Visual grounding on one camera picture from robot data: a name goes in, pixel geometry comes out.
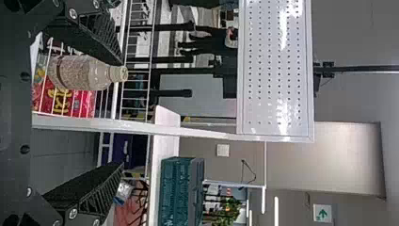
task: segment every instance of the white shelf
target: white shelf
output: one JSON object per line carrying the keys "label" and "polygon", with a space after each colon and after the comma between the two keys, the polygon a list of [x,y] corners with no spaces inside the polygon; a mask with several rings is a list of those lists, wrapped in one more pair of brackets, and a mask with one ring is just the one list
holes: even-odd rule
{"label": "white shelf", "polygon": [[139,121],[109,119],[79,119],[70,117],[32,115],[36,129],[105,132],[120,134],[163,135],[174,137],[203,137],[228,140],[264,141],[262,136],[241,136],[207,130],[181,128],[173,125],[151,124]]}
{"label": "white shelf", "polygon": [[311,0],[241,0],[237,134],[313,140]]}

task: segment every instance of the perforated metal panel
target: perforated metal panel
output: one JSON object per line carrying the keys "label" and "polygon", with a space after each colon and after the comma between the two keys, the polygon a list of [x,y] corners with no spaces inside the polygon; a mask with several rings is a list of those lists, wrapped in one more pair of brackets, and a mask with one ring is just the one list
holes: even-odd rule
{"label": "perforated metal panel", "polygon": [[310,1],[244,0],[239,32],[237,133],[312,139]]}

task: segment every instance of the green crate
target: green crate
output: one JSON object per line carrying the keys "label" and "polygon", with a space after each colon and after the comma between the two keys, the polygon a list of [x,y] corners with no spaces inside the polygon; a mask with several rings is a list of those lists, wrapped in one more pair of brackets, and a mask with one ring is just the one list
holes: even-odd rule
{"label": "green crate", "polygon": [[159,226],[200,226],[204,160],[171,157],[161,164]]}

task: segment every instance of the product package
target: product package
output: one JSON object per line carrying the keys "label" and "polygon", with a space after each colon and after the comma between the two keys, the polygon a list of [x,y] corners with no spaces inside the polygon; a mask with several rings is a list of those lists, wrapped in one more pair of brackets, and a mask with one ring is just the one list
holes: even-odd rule
{"label": "product package", "polygon": [[47,56],[39,55],[33,81],[33,109],[39,113],[78,118],[93,118],[96,91],[57,89],[45,76]]}

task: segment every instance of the wall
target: wall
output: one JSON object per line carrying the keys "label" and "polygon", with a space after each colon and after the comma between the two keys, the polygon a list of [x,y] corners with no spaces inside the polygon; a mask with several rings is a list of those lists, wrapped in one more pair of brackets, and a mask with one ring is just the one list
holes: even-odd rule
{"label": "wall", "polygon": [[[216,145],[230,144],[230,157],[217,157]],[[188,138],[180,139],[180,156],[205,159],[205,179],[226,182],[241,182],[241,159],[245,159],[257,174],[253,185],[264,185],[264,144],[262,142],[241,142],[219,139]],[[244,181],[253,174],[244,168]]]}
{"label": "wall", "polygon": [[267,143],[267,187],[385,197],[379,124],[317,122],[314,143]]}
{"label": "wall", "polygon": [[287,190],[268,190],[266,194],[266,213],[260,214],[260,191],[255,190],[251,196],[250,208],[257,213],[253,226],[274,225],[274,197],[279,197],[279,226],[327,226],[332,224],[316,223],[312,220],[312,205],[331,204],[337,212],[333,217],[333,226],[376,226],[387,225],[385,201],[374,197],[355,195],[309,193],[311,203],[308,205],[305,192]]}
{"label": "wall", "polygon": [[[396,0],[313,1],[314,53],[338,65],[398,64],[398,7]],[[398,74],[338,74],[315,100],[318,121],[381,121],[390,225],[399,225],[398,96]]]}

